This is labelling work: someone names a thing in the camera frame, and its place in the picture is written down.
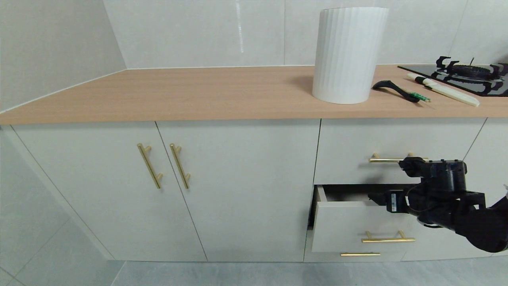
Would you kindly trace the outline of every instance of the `gray floor tile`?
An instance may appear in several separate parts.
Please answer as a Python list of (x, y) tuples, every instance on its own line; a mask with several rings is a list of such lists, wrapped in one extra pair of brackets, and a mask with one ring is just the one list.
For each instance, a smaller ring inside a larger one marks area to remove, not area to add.
[(502, 285), (508, 256), (393, 263), (126, 262), (113, 286)]

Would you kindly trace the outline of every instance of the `drawer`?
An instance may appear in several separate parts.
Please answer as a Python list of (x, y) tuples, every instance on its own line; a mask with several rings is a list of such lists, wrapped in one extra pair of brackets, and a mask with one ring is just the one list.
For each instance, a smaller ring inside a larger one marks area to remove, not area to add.
[(408, 153), (431, 160), (462, 160), (484, 118), (323, 119), (314, 183), (418, 183), (397, 163), (371, 163), (381, 158), (404, 158)]
[(369, 192), (401, 187), (317, 186), (311, 252), (379, 252), (382, 256), (410, 249), (416, 241), (410, 239), (419, 225), (416, 218), (389, 213), (385, 206), (378, 206), (367, 197)]
[(312, 252), (314, 231), (307, 231), (304, 262), (396, 262), (401, 261), (405, 251), (383, 251), (374, 253)]

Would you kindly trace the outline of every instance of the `black robotic arm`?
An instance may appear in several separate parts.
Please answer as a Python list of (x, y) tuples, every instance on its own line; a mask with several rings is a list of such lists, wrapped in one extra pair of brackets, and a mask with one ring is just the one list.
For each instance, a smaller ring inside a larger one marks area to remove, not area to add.
[(369, 197), (392, 213), (408, 213), (424, 226), (445, 227), (487, 252), (508, 249), (508, 194), (493, 206), (485, 194), (466, 190), (467, 166), (463, 161), (429, 161), (407, 157), (399, 166), (419, 184)]

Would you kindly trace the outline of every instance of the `gold bar handle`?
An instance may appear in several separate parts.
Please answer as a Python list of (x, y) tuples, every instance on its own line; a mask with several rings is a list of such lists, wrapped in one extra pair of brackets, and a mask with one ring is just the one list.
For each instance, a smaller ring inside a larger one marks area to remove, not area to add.
[(169, 147), (171, 148), (171, 153), (173, 153), (173, 157), (175, 157), (176, 166), (178, 167), (178, 171), (180, 172), (180, 176), (182, 176), (183, 185), (186, 189), (189, 189), (189, 179), (191, 178), (191, 175), (189, 173), (185, 173), (182, 168), (182, 164), (180, 163), (180, 151), (182, 150), (181, 146), (176, 146), (173, 143), (169, 144)]
[(146, 148), (143, 147), (143, 144), (138, 144), (139, 153), (141, 153), (141, 157), (143, 157), (143, 161), (145, 161), (146, 167), (148, 168), (148, 171), (150, 172), (150, 175), (152, 176), (153, 182), (155, 183), (155, 186), (157, 189), (161, 188), (161, 179), (162, 179), (162, 173), (159, 173), (158, 175), (155, 174), (155, 171), (153, 170), (152, 163), (148, 159), (147, 153), (152, 150), (152, 147), (148, 145)]
[[(409, 153), (408, 157), (414, 157), (413, 153)], [(369, 158), (369, 163), (398, 163), (404, 160), (404, 158), (380, 158), (378, 153), (372, 154), (372, 157)]]
[(372, 238), (370, 231), (365, 232), (367, 238), (362, 238), (363, 243), (379, 243), (379, 242), (415, 242), (416, 238), (406, 237), (402, 231), (399, 231), (400, 238)]
[(340, 256), (381, 256), (379, 252), (342, 252)]

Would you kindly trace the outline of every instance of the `white cylindrical container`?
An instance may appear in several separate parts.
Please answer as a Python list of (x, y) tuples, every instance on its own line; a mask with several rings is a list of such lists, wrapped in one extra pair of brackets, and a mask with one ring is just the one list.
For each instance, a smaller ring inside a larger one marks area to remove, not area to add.
[(340, 104), (369, 98), (388, 8), (322, 10), (312, 94)]

